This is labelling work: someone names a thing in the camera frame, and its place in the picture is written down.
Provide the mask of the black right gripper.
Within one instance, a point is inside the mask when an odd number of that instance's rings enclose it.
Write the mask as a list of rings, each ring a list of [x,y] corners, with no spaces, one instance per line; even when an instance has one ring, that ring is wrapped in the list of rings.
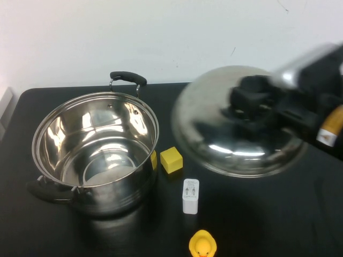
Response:
[[[270,108],[254,112],[235,110],[235,123],[247,131],[288,128],[296,135],[314,135],[318,129],[318,101],[320,90],[309,87],[284,90],[270,87],[268,76],[243,77],[230,95],[232,107],[256,107],[272,98]]]

